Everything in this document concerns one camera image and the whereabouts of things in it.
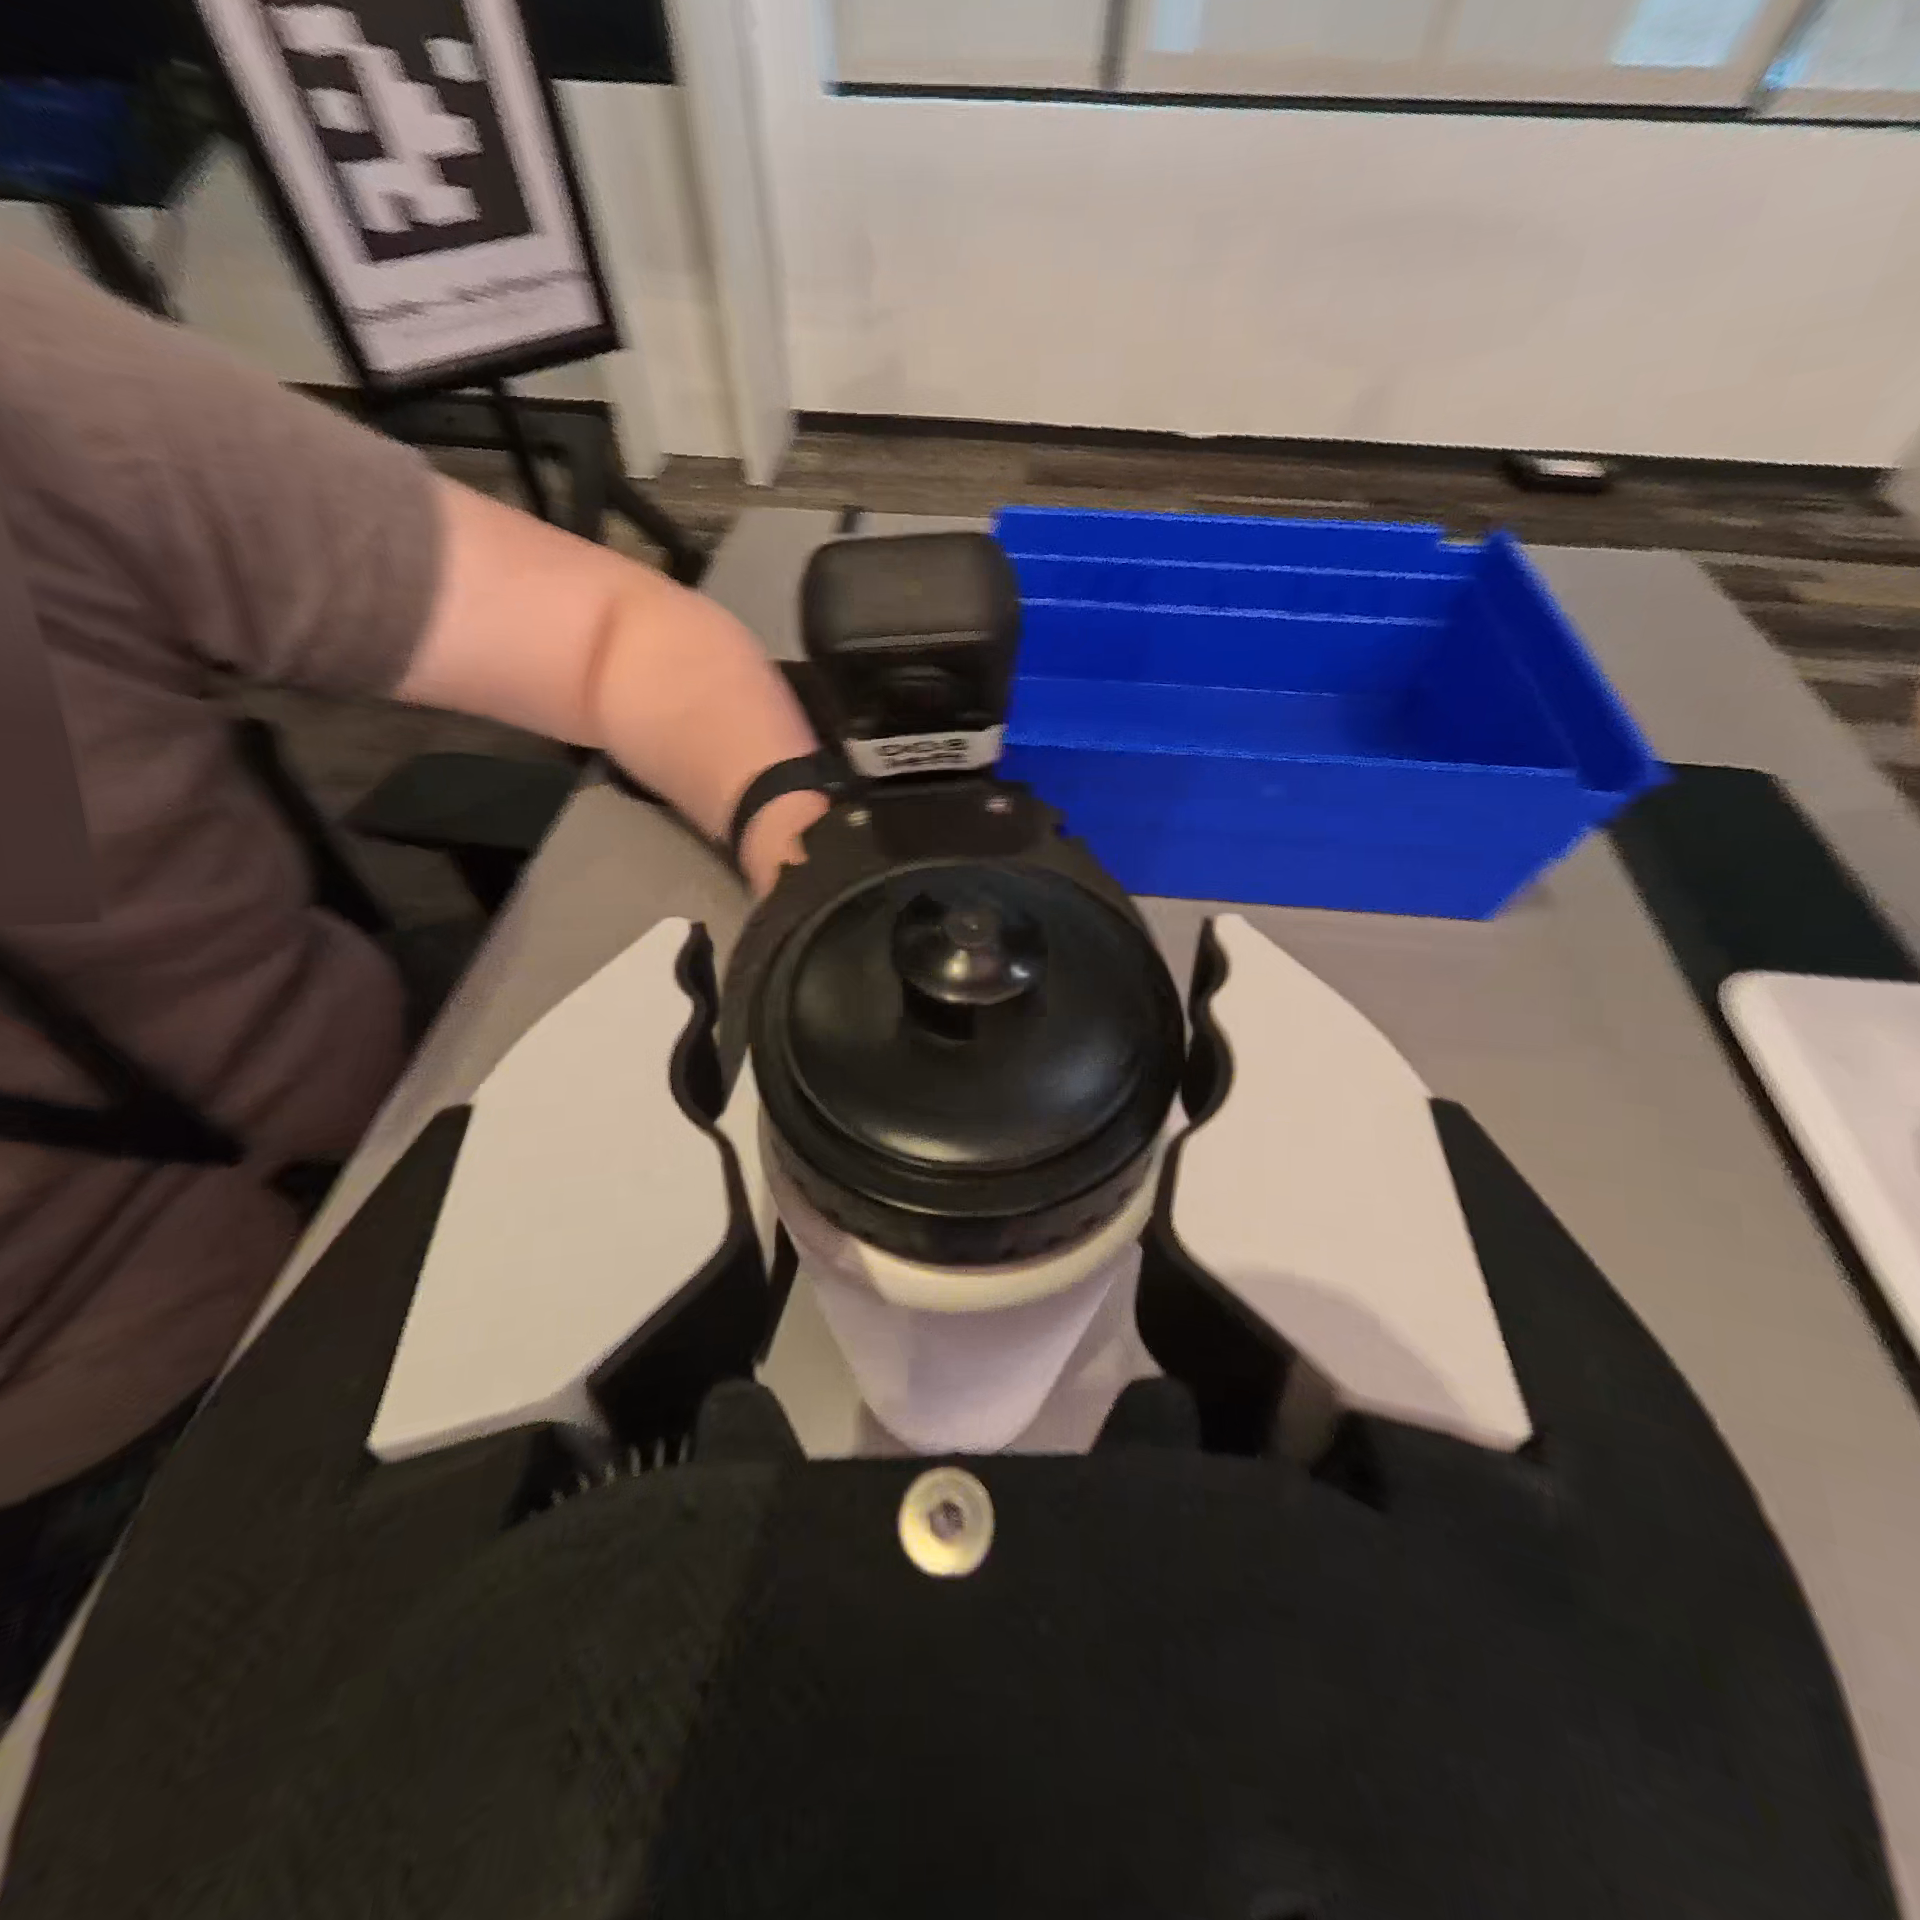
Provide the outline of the black bottle lid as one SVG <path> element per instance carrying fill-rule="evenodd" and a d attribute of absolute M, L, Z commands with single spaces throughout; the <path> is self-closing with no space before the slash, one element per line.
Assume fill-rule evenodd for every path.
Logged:
<path fill-rule="evenodd" d="M 935 1265 L 1027 1257 L 1114 1212 L 1185 1073 L 1185 1007 L 1138 915 L 1033 860 L 850 883 L 779 939 L 748 1016 L 791 1180 Z"/>

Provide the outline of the large window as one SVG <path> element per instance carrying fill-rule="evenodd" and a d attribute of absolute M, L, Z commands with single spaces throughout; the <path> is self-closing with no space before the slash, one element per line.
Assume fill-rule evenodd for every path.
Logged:
<path fill-rule="evenodd" d="M 841 89 L 1915 123 L 1915 2 L 831 2 Z"/>

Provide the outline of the black wristband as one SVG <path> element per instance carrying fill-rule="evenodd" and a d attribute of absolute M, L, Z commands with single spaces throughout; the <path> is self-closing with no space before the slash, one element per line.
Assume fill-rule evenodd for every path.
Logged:
<path fill-rule="evenodd" d="M 836 801 L 849 791 L 850 768 L 840 752 L 817 750 L 803 756 L 779 759 L 765 767 L 741 791 L 728 825 L 728 852 L 731 866 L 746 875 L 746 847 L 757 818 L 778 801 L 793 796 L 820 796 Z"/>

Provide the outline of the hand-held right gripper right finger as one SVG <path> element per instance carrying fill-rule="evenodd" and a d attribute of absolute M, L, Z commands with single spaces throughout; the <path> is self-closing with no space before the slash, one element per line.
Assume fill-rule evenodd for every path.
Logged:
<path fill-rule="evenodd" d="M 1199 938 L 1188 1026 L 1136 1326 L 1203 1447 L 1315 1458 L 1370 1418 L 1523 1452 L 1535 1423 L 1426 1082 L 1243 915 Z"/>

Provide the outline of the person's brown grey shirt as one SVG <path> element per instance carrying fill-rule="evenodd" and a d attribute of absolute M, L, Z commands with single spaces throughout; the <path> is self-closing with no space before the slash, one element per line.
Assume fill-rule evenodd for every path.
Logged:
<path fill-rule="evenodd" d="M 4 546 L 64 715 L 100 918 L 4 955 L 240 1148 L 4 1143 L 4 1504 L 128 1450 L 219 1372 L 404 1062 L 388 955 L 317 900 L 236 750 L 234 689 L 396 690 L 433 474 L 72 270 L 4 252 Z"/>

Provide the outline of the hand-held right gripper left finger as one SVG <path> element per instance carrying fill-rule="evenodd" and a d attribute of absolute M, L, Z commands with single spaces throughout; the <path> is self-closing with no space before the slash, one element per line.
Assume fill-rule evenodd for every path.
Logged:
<path fill-rule="evenodd" d="M 706 927 L 664 920 L 468 1097 L 368 1428 L 379 1463 L 548 1428 L 587 1470 L 657 1470 L 753 1376 L 776 1292 L 719 1128 L 715 1019 Z"/>

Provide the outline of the blue plastic bin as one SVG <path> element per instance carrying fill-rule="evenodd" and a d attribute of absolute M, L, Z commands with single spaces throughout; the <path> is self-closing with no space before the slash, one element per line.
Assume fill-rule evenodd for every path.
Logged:
<path fill-rule="evenodd" d="M 1544 575 L 1429 524 L 1003 511 L 1000 768 L 1131 895 L 1488 922 L 1666 782 Z"/>
<path fill-rule="evenodd" d="M 163 209 L 218 119 L 188 70 L 144 81 L 2 81 L 2 199 Z"/>

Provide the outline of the person's left hand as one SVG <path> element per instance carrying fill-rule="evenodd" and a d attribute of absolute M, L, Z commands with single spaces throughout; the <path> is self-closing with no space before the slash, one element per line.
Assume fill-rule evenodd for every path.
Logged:
<path fill-rule="evenodd" d="M 831 812 L 832 801 L 818 791 L 791 791 L 764 803 L 738 836 L 737 866 L 753 900 L 776 891 L 786 868 L 808 860 L 808 833 Z"/>

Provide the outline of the framed marker poster easel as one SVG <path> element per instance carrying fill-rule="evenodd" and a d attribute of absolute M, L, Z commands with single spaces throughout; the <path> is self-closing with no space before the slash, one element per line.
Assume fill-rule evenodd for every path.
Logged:
<path fill-rule="evenodd" d="M 516 379 L 621 352 L 583 179 L 523 6 L 196 2 L 192 17 L 352 412 L 512 465 L 544 522 L 627 522 L 669 578 L 704 548 L 627 476 L 604 402 Z"/>

